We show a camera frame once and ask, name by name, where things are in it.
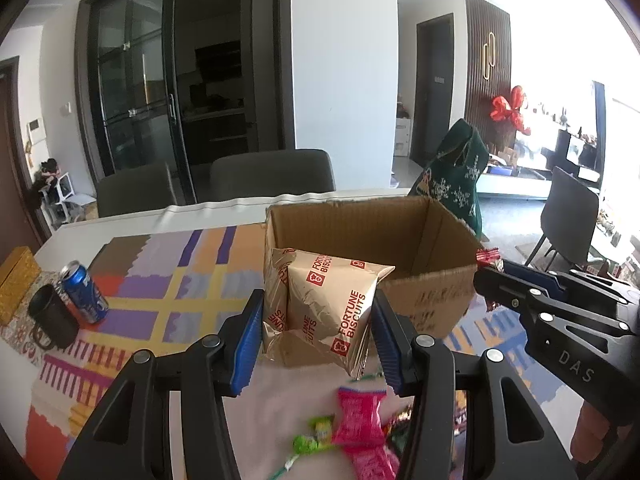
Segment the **small red candy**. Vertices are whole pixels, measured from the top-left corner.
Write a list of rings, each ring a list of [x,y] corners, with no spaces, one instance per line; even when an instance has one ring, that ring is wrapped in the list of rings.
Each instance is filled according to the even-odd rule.
[[[479,268],[494,268],[503,271],[503,260],[498,248],[477,249],[475,260]]]

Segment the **pink snack packet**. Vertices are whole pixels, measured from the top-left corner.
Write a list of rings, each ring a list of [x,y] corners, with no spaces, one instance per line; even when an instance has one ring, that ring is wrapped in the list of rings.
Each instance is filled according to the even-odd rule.
[[[342,410],[333,443],[341,446],[379,446],[385,434],[380,417],[380,406],[385,391],[360,391],[349,388],[337,390]]]
[[[343,451],[354,467],[358,480],[395,480],[399,468],[398,457],[385,445],[345,446]]]

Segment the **gold fortune biscuits bag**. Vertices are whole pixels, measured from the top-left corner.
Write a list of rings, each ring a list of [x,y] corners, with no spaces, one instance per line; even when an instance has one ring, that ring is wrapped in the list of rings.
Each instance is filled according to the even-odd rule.
[[[272,248],[265,264],[262,348],[286,367],[335,364],[362,374],[378,282],[395,268]]]

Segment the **grey dining chair right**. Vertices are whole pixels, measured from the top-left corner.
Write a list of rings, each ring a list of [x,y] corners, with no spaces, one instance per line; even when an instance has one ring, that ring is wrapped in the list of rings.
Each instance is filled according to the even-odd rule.
[[[541,211],[542,235],[525,261],[529,266],[545,240],[572,266],[587,265],[599,213],[599,197],[559,167],[552,170],[551,188]]]

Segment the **brown cardboard box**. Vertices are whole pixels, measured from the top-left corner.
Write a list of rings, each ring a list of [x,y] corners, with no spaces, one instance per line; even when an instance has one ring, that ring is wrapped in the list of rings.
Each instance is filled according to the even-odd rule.
[[[416,329],[444,338],[474,296],[474,232],[442,204],[420,196],[330,200],[269,208],[272,248],[393,266],[378,282],[393,310]]]

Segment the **green Christmas stocking bag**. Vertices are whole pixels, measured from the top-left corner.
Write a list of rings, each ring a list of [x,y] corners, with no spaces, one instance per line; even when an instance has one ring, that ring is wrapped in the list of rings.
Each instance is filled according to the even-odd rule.
[[[476,185],[488,162],[489,152],[477,128],[459,119],[448,130],[409,194],[437,200],[480,238],[483,220]]]

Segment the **black mug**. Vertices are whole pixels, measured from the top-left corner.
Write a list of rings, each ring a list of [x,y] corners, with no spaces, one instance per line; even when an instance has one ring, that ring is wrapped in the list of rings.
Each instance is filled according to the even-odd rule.
[[[27,308],[34,320],[32,340],[43,351],[71,346],[79,332],[79,323],[52,284],[40,287]]]

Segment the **blue soda can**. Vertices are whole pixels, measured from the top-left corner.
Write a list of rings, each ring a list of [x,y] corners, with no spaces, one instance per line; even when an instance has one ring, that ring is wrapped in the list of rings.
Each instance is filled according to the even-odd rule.
[[[60,282],[66,295],[89,324],[102,322],[108,312],[108,303],[88,269],[73,260],[63,266]]]

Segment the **green plastic stick lollipop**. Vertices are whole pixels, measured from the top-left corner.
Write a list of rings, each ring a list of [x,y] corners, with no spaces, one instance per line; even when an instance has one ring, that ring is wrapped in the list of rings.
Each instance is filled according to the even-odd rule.
[[[294,464],[297,462],[298,459],[299,459],[298,454],[294,454],[288,457],[284,462],[284,464],[274,474],[272,474],[269,477],[269,480],[280,479],[284,474],[286,474],[292,469],[292,467],[294,466]]]

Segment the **colourful patterned tablecloth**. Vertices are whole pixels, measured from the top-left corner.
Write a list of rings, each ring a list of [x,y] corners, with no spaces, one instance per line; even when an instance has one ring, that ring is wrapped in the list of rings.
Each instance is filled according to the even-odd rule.
[[[265,225],[228,226],[139,236],[98,244],[96,258],[62,256],[53,269],[78,259],[88,269],[110,310],[104,321],[80,317],[76,341],[40,359],[32,386],[25,434],[27,466],[38,479],[56,479],[94,407],[134,350],[156,356],[184,350],[215,333],[262,288]],[[498,347],[521,374],[567,451],[582,399],[525,355],[525,333],[506,308],[485,312],[476,297],[445,338],[452,350],[480,354]],[[340,418],[338,387],[385,388],[384,380],[351,380],[339,366],[283,367],[258,356],[250,385],[225,400],[227,422],[242,479],[270,479],[292,452],[298,434],[308,434],[314,416]],[[278,479],[356,479],[342,451],[300,458]]]

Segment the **red ribbon bow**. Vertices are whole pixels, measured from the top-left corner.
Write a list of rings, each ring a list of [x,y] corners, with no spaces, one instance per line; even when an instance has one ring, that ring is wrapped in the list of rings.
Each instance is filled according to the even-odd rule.
[[[526,94],[521,86],[512,88],[510,96],[495,96],[491,101],[489,117],[494,122],[510,122],[516,132],[530,135],[530,129],[525,125],[522,107]]]

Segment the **green candy pack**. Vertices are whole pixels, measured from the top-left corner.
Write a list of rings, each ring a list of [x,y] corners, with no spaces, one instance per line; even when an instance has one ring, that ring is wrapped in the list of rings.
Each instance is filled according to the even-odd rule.
[[[310,434],[299,434],[293,439],[292,448],[295,455],[314,455],[334,448],[333,415],[312,418],[308,422]]]

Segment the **gold box at edge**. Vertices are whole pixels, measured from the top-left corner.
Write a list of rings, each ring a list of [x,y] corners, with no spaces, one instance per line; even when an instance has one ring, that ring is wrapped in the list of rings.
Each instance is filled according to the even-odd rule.
[[[40,275],[32,251],[27,246],[15,247],[4,260],[0,269],[0,321],[6,326],[28,292],[29,287]]]

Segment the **grey chair behind table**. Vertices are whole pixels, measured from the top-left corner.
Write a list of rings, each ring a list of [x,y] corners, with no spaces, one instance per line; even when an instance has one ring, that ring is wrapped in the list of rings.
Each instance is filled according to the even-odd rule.
[[[336,190],[330,156],[318,148],[232,155],[210,168],[214,202]]]

